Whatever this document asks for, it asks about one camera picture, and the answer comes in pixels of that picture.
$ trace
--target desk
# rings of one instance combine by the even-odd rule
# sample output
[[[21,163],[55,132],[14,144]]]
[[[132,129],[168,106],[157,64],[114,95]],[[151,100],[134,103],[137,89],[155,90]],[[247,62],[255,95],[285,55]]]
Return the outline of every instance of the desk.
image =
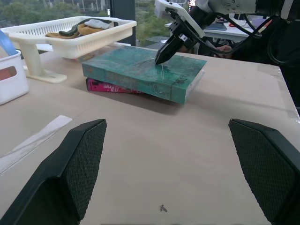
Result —
[[[0,154],[59,115],[74,120],[0,177],[0,217],[71,128],[105,118],[99,175],[82,225],[269,225],[244,179],[228,122],[276,128],[300,149],[299,118],[282,75],[274,66],[181,55],[208,61],[184,106],[143,95],[88,93],[79,63],[42,54],[46,69],[68,79],[29,79],[27,95],[0,106]],[[161,204],[167,213],[159,211]]]
[[[165,24],[165,27],[169,27],[171,23]],[[243,31],[239,30],[236,27],[230,27],[229,23],[224,23],[227,30],[207,30],[205,29],[205,36],[210,38],[221,38],[221,39],[228,39],[234,42],[239,42],[248,37],[248,34],[244,33]]]

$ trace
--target white container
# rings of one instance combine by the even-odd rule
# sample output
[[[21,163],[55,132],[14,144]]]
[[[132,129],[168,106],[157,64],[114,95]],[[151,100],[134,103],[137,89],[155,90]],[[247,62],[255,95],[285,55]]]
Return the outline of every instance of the white container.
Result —
[[[91,17],[75,16],[7,27],[1,30],[9,37],[15,47],[22,51],[28,68],[27,77],[50,83],[60,83],[66,80],[67,76],[43,69],[36,44],[52,45],[53,52],[58,56],[76,59],[131,36],[133,34],[133,27],[136,26],[136,21],[121,20],[112,17],[98,17],[104,20],[111,20],[110,28],[69,40],[45,36],[49,32],[68,31],[72,26],[87,18]]]
[[[21,44],[50,44],[53,52],[58,56],[76,59],[94,50],[125,39],[133,34],[136,21],[121,20],[112,17],[98,17],[110,20],[110,28],[86,36],[64,40],[53,37],[45,37],[50,32],[68,31],[82,20],[92,18],[90,16],[75,16],[59,20],[38,22],[21,26],[2,28],[1,30],[10,38],[15,47]]]
[[[0,105],[28,92],[21,52],[0,59]]]

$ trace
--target person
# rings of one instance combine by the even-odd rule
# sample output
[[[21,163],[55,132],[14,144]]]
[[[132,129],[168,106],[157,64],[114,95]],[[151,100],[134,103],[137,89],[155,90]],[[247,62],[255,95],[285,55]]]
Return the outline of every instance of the person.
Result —
[[[230,55],[220,55],[221,58],[258,62],[264,64],[274,63],[268,55],[268,42],[276,27],[283,26],[283,32],[276,36],[273,43],[273,54],[280,61],[300,59],[300,22],[287,22],[280,17],[271,21],[268,27],[261,32],[262,38],[251,38],[240,49]],[[236,44],[218,47],[221,51],[229,51]],[[292,96],[294,104],[300,107],[300,60],[291,66],[280,66],[286,85]]]

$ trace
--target green book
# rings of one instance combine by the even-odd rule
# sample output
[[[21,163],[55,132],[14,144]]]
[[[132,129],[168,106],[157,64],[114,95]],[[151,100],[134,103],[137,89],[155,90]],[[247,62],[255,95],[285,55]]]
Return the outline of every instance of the green book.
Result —
[[[206,61],[174,55],[156,65],[155,51],[122,46],[82,64],[86,77],[185,103],[203,75]]]

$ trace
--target black cable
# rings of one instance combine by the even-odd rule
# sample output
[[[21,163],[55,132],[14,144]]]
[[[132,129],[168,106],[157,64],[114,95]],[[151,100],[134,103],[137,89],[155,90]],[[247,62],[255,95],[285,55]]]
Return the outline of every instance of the black cable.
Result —
[[[265,24],[267,24],[270,20],[272,20],[275,16],[271,16],[268,19],[266,19],[253,33],[250,33],[250,35],[243,41],[239,42],[232,50],[230,51],[220,51],[218,49],[215,49],[211,46],[206,45],[206,43],[199,38],[188,26],[187,24],[181,19],[179,15],[176,15],[176,20],[179,21],[179,23],[185,28],[185,30],[189,33],[190,36],[192,36],[198,43],[203,44],[206,48],[208,48],[211,52],[215,54],[221,54],[221,55],[228,55],[232,54],[235,51],[237,51],[242,44],[244,44],[246,41],[248,41],[250,38],[252,38],[255,35],[255,32],[259,31]]]
[[[217,42],[216,42],[216,45],[218,45],[218,44],[220,43],[220,41],[221,41],[221,39],[218,38],[218,39],[217,39]]]
[[[243,14],[244,17],[245,17],[245,20],[247,22],[247,24],[249,25],[249,27],[252,29],[252,30],[255,30],[256,28],[252,25],[252,23],[249,21],[248,19],[248,15],[247,14]]]
[[[283,33],[284,30],[284,26],[285,26],[285,21],[283,21],[280,25],[278,25],[275,30],[273,31],[273,33],[271,34],[271,37],[269,39],[268,42],[268,55],[271,58],[271,60],[273,62],[275,62],[276,64],[280,65],[280,66],[293,66],[293,65],[298,65],[300,62],[300,58],[296,58],[293,60],[289,60],[289,61],[280,61],[278,59],[276,59],[273,55],[273,44],[275,41],[275,37],[277,36],[277,34],[279,33]]]
[[[248,34],[248,35],[251,35],[254,33],[253,37],[254,38],[262,38],[262,34],[259,32],[259,30],[255,29],[254,28],[254,31],[253,32],[250,32],[248,30],[246,30],[245,28],[241,27],[240,25],[238,25],[234,20],[232,20],[229,15],[224,15],[222,13],[217,13],[217,15],[223,17],[224,19],[226,19],[227,21],[229,21],[230,23],[232,23],[236,28],[238,28],[239,30],[243,31],[244,33]]]

